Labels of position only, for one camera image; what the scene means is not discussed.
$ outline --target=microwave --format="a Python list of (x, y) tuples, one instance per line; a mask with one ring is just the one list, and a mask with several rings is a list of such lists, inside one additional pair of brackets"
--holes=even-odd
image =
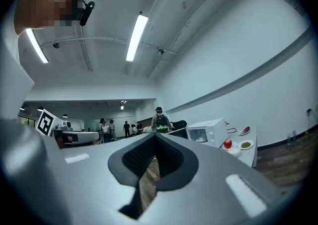
[(219, 148), (228, 138), (224, 118), (195, 123), (186, 128), (188, 139)]

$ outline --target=window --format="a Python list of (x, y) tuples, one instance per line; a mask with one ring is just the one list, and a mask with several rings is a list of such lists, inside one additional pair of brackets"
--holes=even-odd
[(19, 124), (27, 124), (28, 126), (35, 128), (35, 120), (33, 120), (33, 119), (18, 116), (18, 118), (16, 119), (16, 122)]

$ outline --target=bowl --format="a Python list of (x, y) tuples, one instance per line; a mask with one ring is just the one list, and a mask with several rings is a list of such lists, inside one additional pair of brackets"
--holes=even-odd
[(240, 153), (240, 149), (239, 148), (230, 148), (228, 150), (228, 153), (232, 154), (234, 157), (238, 157), (238, 155)]

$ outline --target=fluorescent light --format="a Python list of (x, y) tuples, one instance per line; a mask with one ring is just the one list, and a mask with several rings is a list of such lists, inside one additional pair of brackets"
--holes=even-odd
[(132, 62), (135, 57), (135, 53), (139, 44), (139, 41), (141, 39), (141, 36), (143, 34), (144, 28), (147, 24), (148, 18), (146, 16), (139, 15), (137, 18), (137, 22), (133, 31), (133, 35), (131, 36), (127, 58), (126, 61)]
[(26, 33), (28, 34), (31, 43), (32, 43), (32, 45), (33, 45), (35, 51), (38, 53), (38, 56), (40, 57), (40, 59), (42, 60), (42, 62), (43, 62), (44, 64), (47, 64), (49, 61), (47, 60), (47, 58), (46, 58), (45, 55), (43, 54), (42, 49), (40, 48), (39, 43), (38, 43), (38, 41), (36, 40), (35, 35), (34, 35), (32, 29), (26, 29)]

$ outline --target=wooden floor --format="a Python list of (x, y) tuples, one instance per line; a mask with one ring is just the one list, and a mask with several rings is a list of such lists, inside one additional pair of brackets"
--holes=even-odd
[(309, 173), (318, 148), (318, 130), (298, 141), (257, 152), (256, 170), (282, 192), (300, 185)]
[[(256, 170), (271, 180), (282, 192), (300, 185), (308, 174), (318, 148), (318, 130), (291, 142), (290, 145), (259, 150)], [(157, 160), (151, 162), (140, 180), (142, 208), (145, 210), (156, 196), (160, 179)]]
[(147, 171), (139, 181), (139, 190), (143, 211), (156, 196), (156, 182), (160, 179), (158, 161), (155, 159), (151, 162)]

